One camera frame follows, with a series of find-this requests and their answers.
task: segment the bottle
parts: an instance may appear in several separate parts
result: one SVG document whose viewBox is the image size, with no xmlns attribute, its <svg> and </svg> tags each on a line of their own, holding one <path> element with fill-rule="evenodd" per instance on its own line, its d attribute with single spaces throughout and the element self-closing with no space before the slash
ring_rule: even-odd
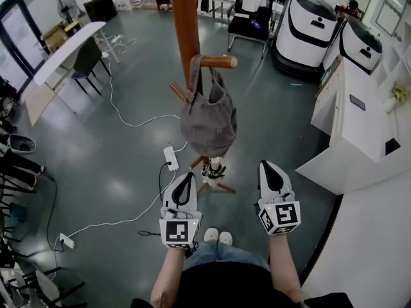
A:
<svg viewBox="0 0 411 308">
<path fill-rule="evenodd" d="M 258 22 L 255 21 L 254 19 L 251 20 L 251 24 L 252 24 L 255 28 L 259 29 L 259 30 L 262 29 L 262 26 L 261 26 L 260 24 L 258 24 Z"/>
</svg>

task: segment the black shirt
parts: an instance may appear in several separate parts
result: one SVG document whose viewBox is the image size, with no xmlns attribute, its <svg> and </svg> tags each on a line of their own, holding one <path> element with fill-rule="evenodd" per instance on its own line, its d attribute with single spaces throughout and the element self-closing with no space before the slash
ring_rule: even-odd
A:
<svg viewBox="0 0 411 308">
<path fill-rule="evenodd" d="M 182 273 L 173 307 L 278 307 L 297 308 L 272 286 L 262 267 L 240 262 L 210 262 Z"/>
</svg>

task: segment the white power adapter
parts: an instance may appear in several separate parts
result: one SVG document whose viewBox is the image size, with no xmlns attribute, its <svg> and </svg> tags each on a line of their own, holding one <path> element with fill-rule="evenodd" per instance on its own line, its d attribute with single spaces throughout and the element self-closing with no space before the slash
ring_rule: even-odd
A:
<svg viewBox="0 0 411 308">
<path fill-rule="evenodd" d="M 168 166 L 168 169 L 170 171 L 178 170 L 179 163 L 177 162 L 177 157 L 175 156 L 173 146 L 164 148 L 164 155 L 166 156 L 167 162 L 171 162 L 171 164 Z"/>
</svg>

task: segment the concrete floor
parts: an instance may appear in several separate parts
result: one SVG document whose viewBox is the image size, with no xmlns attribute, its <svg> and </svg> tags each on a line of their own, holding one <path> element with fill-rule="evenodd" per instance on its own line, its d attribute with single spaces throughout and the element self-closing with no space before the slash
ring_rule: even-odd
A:
<svg viewBox="0 0 411 308">
<path fill-rule="evenodd" d="M 227 26 L 208 17 L 199 17 L 198 23 L 202 53 L 226 54 Z M 121 12 L 104 30 L 107 35 L 124 34 L 127 40 L 137 38 L 137 44 L 120 55 L 122 63 L 112 65 L 113 101 L 125 121 L 139 124 L 159 115 L 178 115 L 181 102 L 168 87 L 172 81 L 184 84 L 173 14 Z M 324 231 L 335 196 L 295 169 L 314 157 L 327 139 L 310 125 L 315 86 L 291 86 L 301 82 L 278 73 L 269 53 L 259 65 L 261 50 L 256 42 L 235 42 L 231 53 L 237 56 L 238 67 L 221 71 L 238 109 L 238 136 L 225 159 L 224 179 L 237 194 L 209 191 L 200 197 L 204 218 L 198 240 L 208 227 L 216 227 L 231 232 L 235 246 L 268 257 L 268 237 L 252 206 L 258 200 L 257 167 L 267 159 L 290 175 L 301 202 L 302 225 L 289 235 L 300 273 Z M 169 145 L 179 149 L 185 143 L 179 121 L 172 117 L 140 128 L 122 124 L 110 104 L 109 77 L 100 65 L 95 71 L 102 97 L 89 85 L 87 97 L 72 81 L 60 92 L 77 115 L 54 99 L 33 128 L 24 106 L 16 117 L 19 132 L 37 143 L 29 158 L 46 165 L 58 182 L 49 229 L 52 244 L 61 232 L 68 235 L 92 223 L 138 216 L 158 194 L 162 150 Z M 206 70 L 204 74 L 209 83 Z M 187 147 L 177 158 L 181 175 L 197 155 Z M 195 174 L 199 186 L 199 167 Z M 162 183 L 166 185 L 172 175 L 163 171 Z M 41 178 L 37 189 L 36 196 L 22 199 L 30 215 L 14 236 L 22 239 L 16 249 L 48 270 L 55 265 L 46 241 L 54 187 Z M 76 248 L 57 253 L 58 265 L 65 270 L 56 282 L 67 287 L 84 280 L 86 286 L 74 300 L 87 301 L 91 308 L 129 307 L 133 298 L 147 300 L 166 248 L 159 237 L 141 237 L 137 231 L 159 231 L 160 206 L 157 202 L 136 222 L 90 228 L 74 236 Z"/>
</svg>

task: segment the glass door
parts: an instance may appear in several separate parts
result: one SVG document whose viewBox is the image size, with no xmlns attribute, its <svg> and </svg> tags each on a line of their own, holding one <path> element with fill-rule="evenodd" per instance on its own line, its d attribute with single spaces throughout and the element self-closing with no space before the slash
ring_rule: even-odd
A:
<svg viewBox="0 0 411 308">
<path fill-rule="evenodd" d="M 25 86 L 29 76 L 22 70 L 14 57 L 0 41 L 0 76 L 10 81 L 10 84 L 17 90 Z"/>
<path fill-rule="evenodd" d="M 2 19 L 1 23 L 13 45 L 19 50 L 19 58 L 30 73 L 35 74 L 43 62 L 41 45 L 16 4 Z"/>
</svg>

